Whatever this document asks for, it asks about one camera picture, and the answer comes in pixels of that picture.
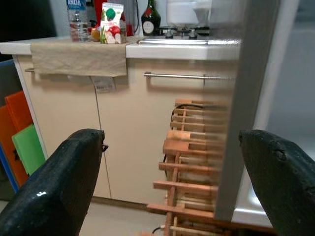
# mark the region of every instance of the wooden slat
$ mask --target wooden slat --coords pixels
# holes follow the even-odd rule
[[[157,214],[166,214],[167,212],[174,213],[177,217],[183,220],[196,221],[205,224],[212,224],[219,227],[227,228],[227,229],[252,229],[262,232],[270,232],[274,233],[275,231],[271,228],[253,226],[247,224],[233,223],[228,221],[220,221],[213,219],[213,213],[201,211],[201,210],[192,210],[192,209],[184,209],[180,207],[174,206],[165,206],[159,204],[148,204],[148,211]]]
[[[197,124],[223,125],[227,124],[228,119],[227,118],[205,119],[204,117],[187,117],[184,115],[183,116],[173,115],[173,121]]]
[[[190,99],[176,99],[175,106],[181,104],[196,104],[196,105],[214,105],[214,106],[229,106],[230,102],[228,101],[198,101],[198,100],[190,100]]]
[[[181,130],[184,131],[185,130],[185,123],[186,123],[186,109],[184,109],[184,113],[183,113],[183,116],[182,116],[182,120],[181,122],[183,123],[182,124],[182,127],[181,127]]]
[[[159,204],[148,204],[147,207],[149,211],[158,213],[158,214],[161,214],[161,213],[165,214],[167,212],[172,212],[176,216],[186,217],[186,218],[190,217],[191,220],[201,219],[203,221],[207,221],[208,223],[213,222],[212,212],[185,209],[185,208],[175,207],[175,206],[165,206],[165,205],[159,205]]]
[[[184,193],[184,195],[188,198],[198,198],[198,199],[203,199],[203,200],[208,200],[208,201],[215,200],[213,195],[203,196],[203,195],[195,194],[195,193]]]
[[[163,145],[163,152],[165,154],[176,155],[179,151],[181,154],[189,154],[196,156],[206,156],[206,157],[217,157],[222,158],[222,151],[211,151],[211,150],[192,150],[189,148],[190,145],[199,145],[200,143],[192,143],[177,140],[165,140]]]
[[[186,115],[187,116],[192,116],[192,115],[200,115],[200,116],[207,116],[207,117],[227,117],[228,111],[205,111],[205,110],[194,110],[187,108],[185,109]],[[175,108],[174,109],[174,114],[182,115],[184,113],[184,109],[182,108]]]
[[[198,185],[208,185],[208,186],[217,186],[218,182],[210,182],[209,180],[198,180],[198,179],[191,179],[185,177],[179,177],[180,183],[189,183],[189,184],[198,184]]]
[[[213,133],[226,133],[227,125],[212,125],[212,124],[198,124],[198,123],[183,123],[177,121],[171,121],[171,127],[173,128],[181,128],[182,125],[185,125],[186,129],[198,130],[201,132],[205,132],[205,130]]]
[[[177,200],[177,204],[184,205],[185,208],[195,209],[195,210],[206,210],[206,211],[214,211],[214,204],[205,204],[198,202],[190,202],[184,200]]]
[[[186,228],[186,229],[193,229],[193,230],[200,230],[200,231],[207,231],[207,232],[213,232],[219,235],[224,235],[225,230],[220,229],[215,225],[210,224],[202,224],[194,222],[189,223],[189,221],[184,221],[182,224],[177,223],[177,227]]]
[[[205,158],[199,158],[194,156],[181,156],[180,157],[181,162],[197,165],[208,165],[208,166],[215,166],[216,168],[221,168],[222,166],[222,160],[220,159],[205,159]]]
[[[171,226],[172,231],[176,231],[181,233],[182,235],[189,235],[189,236],[220,236],[219,234],[201,230],[194,230],[194,229],[186,229],[181,227]]]
[[[174,224],[173,224],[173,226],[175,226],[175,227],[177,227],[177,217],[175,216],[174,217]]]
[[[225,146],[225,140],[221,135],[206,135],[202,132],[191,132],[182,130],[169,130],[167,132],[166,139],[170,140],[181,140],[187,142],[204,143],[205,145],[213,145],[218,147]]]
[[[174,163],[179,163],[179,158],[180,158],[180,153],[177,152],[175,156]],[[177,176],[178,176],[178,169],[175,168],[173,169],[173,175],[172,175],[172,181],[176,182],[177,181]],[[174,206],[175,205],[175,195],[176,195],[176,188],[175,186],[171,187],[169,192],[168,192],[168,205],[169,206]],[[166,215],[166,221],[165,221],[165,228],[164,228],[164,235],[165,236],[170,236],[170,227],[172,225],[173,221],[173,213],[168,212]]]
[[[198,142],[189,142],[190,150],[211,150],[211,151],[220,151],[223,152],[223,145],[218,145],[217,143],[207,142],[207,143],[198,143]]]
[[[197,166],[197,165],[186,165],[186,164],[173,164],[173,163],[163,163],[158,164],[159,170],[172,171],[177,168],[180,172],[191,172],[201,175],[218,175],[221,171],[217,168],[208,166]]]
[[[178,183],[171,181],[154,181],[153,188],[155,189],[166,189],[169,190],[171,187],[176,187],[178,191],[186,193],[195,193],[195,194],[204,194],[204,195],[213,195],[218,191],[216,186],[208,186],[201,184],[192,184],[192,183]]]
[[[178,194],[177,200],[178,201],[188,201],[188,202],[196,202],[196,203],[203,203],[205,205],[213,205],[213,199],[206,199],[206,198],[194,198],[194,197],[187,197],[186,194]]]
[[[174,163],[176,155],[165,154],[166,155],[166,163]],[[166,179],[168,181],[172,181],[173,173],[171,171],[166,171]]]

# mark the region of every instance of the plastic bottle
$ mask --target plastic bottle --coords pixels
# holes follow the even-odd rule
[[[73,42],[89,40],[86,0],[66,0],[70,24],[70,36]]]

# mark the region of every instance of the green bottle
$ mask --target green bottle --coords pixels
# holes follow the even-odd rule
[[[141,17],[143,35],[157,35],[161,17],[156,10],[154,0],[148,0],[148,7]]]

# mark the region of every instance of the floor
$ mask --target floor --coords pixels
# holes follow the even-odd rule
[[[0,201],[0,211],[6,202]],[[142,210],[91,203],[80,236],[137,236],[164,224],[165,216]]]
[[[13,196],[13,188],[0,161],[0,201],[9,201]]]

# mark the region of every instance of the cabinet door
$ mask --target cabinet door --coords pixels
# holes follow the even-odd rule
[[[30,56],[18,56],[44,145],[50,156],[73,132],[100,129],[94,86],[88,78],[71,82],[65,75],[37,75]],[[104,158],[102,158],[94,195],[109,198]]]
[[[175,99],[203,100],[204,82],[170,78],[147,81],[144,72],[234,76],[236,65],[141,59],[130,59],[127,65],[128,77],[115,78],[116,90],[97,95],[101,125],[109,145],[106,160],[112,198],[162,203],[165,192],[154,190],[153,181],[164,176],[158,163],[163,160],[162,146]],[[231,93],[211,93],[210,99],[231,98]]]

